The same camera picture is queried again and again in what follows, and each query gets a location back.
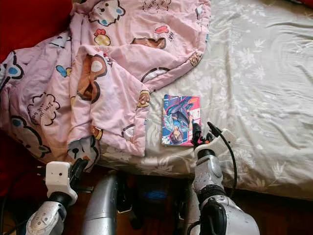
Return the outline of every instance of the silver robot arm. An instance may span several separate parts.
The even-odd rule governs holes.
[[[26,235],[61,235],[67,207],[77,200],[77,187],[88,161],[77,159],[71,167],[65,162],[50,162],[46,165],[45,184],[48,200],[30,217]]]
[[[200,126],[194,124],[194,134],[197,136],[194,135],[193,144],[198,161],[193,189],[198,198],[200,219],[189,227],[186,234],[259,235],[259,228],[252,216],[242,211],[224,191],[222,170],[216,157],[225,151],[220,133],[228,143],[233,143],[235,137],[228,130],[222,132],[217,130],[219,132],[215,133],[217,137],[213,139],[210,135],[210,143],[208,143],[208,135],[206,140],[201,138]],[[200,230],[194,229],[193,232],[192,229],[196,225],[200,225]]]

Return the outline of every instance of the cartoon bear print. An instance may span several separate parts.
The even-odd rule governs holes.
[[[197,52],[193,53],[189,57],[189,61],[193,67],[195,67],[200,62],[201,59],[202,59],[202,55],[200,53],[197,53]]]
[[[106,74],[107,65],[103,57],[88,55],[83,63],[83,72],[78,83],[77,94],[83,100],[96,102],[100,97],[100,86],[96,79]]]
[[[166,47],[166,40],[165,38],[159,38],[157,40],[153,38],[134,38],[131,44],[138,44],[152,48],[164,49]]]
[[[147,107],[149,105],[149,102],[150,102],[149,91],[146,91],[146,90],[141,91],[137,107],[138,108]]]
[[[120,6],[119,0],[100,1],[89,12],[89,21],[98,22],[103,26],[109,26],[124,15],[125,9]]]
[[[91,126],[91,133],[93,134],[93,136],[95,137],[96,140],[101,140],[102,135],[103,135],[103,130],[95,127],[95,126]]]

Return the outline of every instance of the cartoon cloud print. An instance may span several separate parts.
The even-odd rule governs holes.
[[[121,16],[125,15],[125,9],[120,6],[119,0],[100,1],[89,12],[89,21],[97,21],[103,26],[114,24]]]
[[[11,116],[12,134],[14,138],[24,145],[37,158],[43,158],[51,153],[49,147],[43,145],[40,135],[20,116]]]
[[[32,97],[27,110],[33,124],[50,126],[53,124],[53,120],[57,116],[56,111],[59,108],[60,104],[56,101],[55,96],[44,92]]]

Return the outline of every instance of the silver cylinder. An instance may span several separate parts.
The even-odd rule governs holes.
[[[188,200],[185,214],[184,235],[187,235],[187,230],[191,224],[200,219],[199,201],[195,191],[192,189],[192,184],[188,187]],[[191,230],[190,235],[199,235],[200,226],[196,226]]]
[[[111,171],[94,189],[89,201],[82,235],[115,235],[118,179]]]

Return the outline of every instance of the red fabric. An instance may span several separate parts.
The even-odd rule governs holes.
[[[15,49],[33,47],[68,27],[71,0],[0,0],[0,62]],[[0,132],[0,196],[12,180],[40,165],[20,144]],[[14,187],[10,199],[46,197],[40,177],[25,175]]]
[[[0,152],[0,197],[2,197],[16,176],[43,164],[36,160],[24,146],[15,142],[3,131],[0,131]],[[46,191],[42,177],[30,173],[24,175],[15,184],[10,199],[39,200],[46,197]]]
[[[0,62],[65,30],[71,0],[0,0]]]
[[[301,0],[303,3],[305,3],[306,5],[313,7],[313,0]]]

